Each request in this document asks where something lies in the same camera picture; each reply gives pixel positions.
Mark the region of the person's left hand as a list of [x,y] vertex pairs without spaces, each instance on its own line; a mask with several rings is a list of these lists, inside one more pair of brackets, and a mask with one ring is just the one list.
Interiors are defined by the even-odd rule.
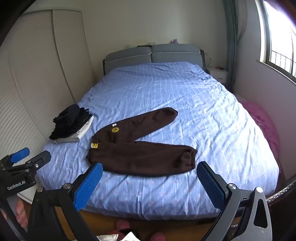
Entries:
[[18,198],[16,203],[16,220],[20,224],[22,228],[26,228],[28,226],[28,218],[26,215],[26,211],[21,199]]

